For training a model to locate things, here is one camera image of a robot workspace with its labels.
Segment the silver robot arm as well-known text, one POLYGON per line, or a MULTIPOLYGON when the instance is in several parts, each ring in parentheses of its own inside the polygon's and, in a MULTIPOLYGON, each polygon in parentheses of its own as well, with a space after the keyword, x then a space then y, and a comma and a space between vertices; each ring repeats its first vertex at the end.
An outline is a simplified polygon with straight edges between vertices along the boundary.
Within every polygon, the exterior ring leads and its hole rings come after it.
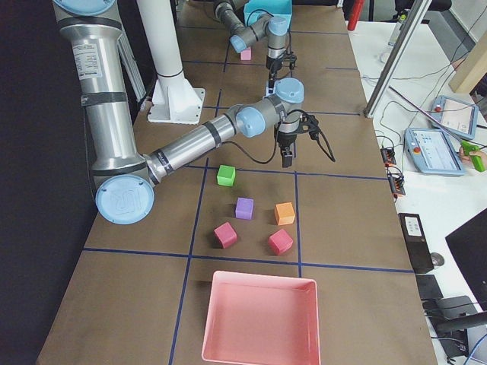
POLYGON ((252 104, 200 122, 205 92, 183 72, 167 1, 140 1, 138 11, 151 50, 157 81, 152 112, 157 122, 193 125, 193 130, 150 154, 137 150, 124 80, 138 96, 142 80, 115 1, 56 1, 59 32, 72 45, 81 106, 91 127, 96 160, 91 168, 100 214, 115 224, 144 219, 154 204, 153 188, 180 167, 221 147, 235 135, 252 138, 267 129, 285 132, 285 120, 304 99, 295 78, 270 80, 268 93, 252 104))
POLYGON ((297 56, 291 49, 290 1, 214 1, 216 18, 230 32, 235 52, 242 53, 260 40, 267 40, 266 68, 269 70, 266 93, 273 94, 278 73, 285 62, 293 70, 297 56))

